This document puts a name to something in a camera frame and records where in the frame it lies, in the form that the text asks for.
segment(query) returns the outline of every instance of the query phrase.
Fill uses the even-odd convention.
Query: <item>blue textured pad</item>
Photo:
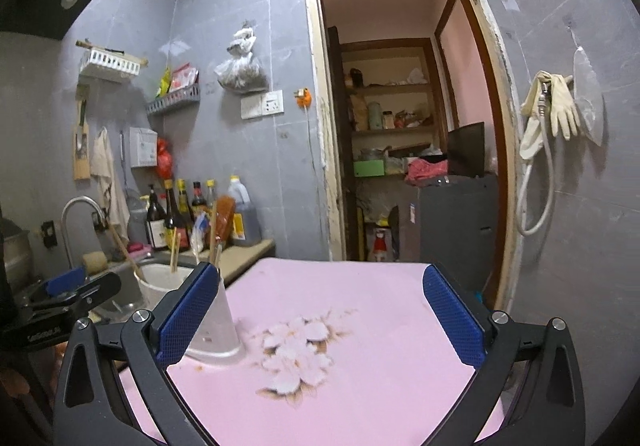
[[[158,331],[159,343],[156,362],[167,368],[182,359],[204,315],[211,307],[220,282],[218,270],[211,264],[182,297],[180,303]]]
[[[84,283],[85,277],[84,266],[71,269],[47,282],[47,294],[49,296],[57,296],[63,292],[75,291]]]
[[[479,368],[486,357],[482,329],[435,266],[424,270],[422,289],[460,361]]]

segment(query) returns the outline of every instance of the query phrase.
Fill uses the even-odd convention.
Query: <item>pink tabletop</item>
[[[265,258],[226,292],[247,356],[168,372],[222,446],[418,446],[471,378],[422,294],[424,264]],[[162,439],[129,371],[143,431]],[[479,438],[502,423],[498,401]]]

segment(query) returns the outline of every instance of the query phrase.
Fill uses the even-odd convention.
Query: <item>orange plug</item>
[[[311,92],[309,92],[309,89],[298,89],[294,95],[300,108],[309,108],[311,106]]]

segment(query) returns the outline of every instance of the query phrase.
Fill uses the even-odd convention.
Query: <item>red bottle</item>
[[[376,239],[373,241],[373,261],[386,262],[385,230],[376,230]]]

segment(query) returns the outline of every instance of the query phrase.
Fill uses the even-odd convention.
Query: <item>black screen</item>
[[[449,175],[484,176],[484,121],[449,132],[447,159]]]

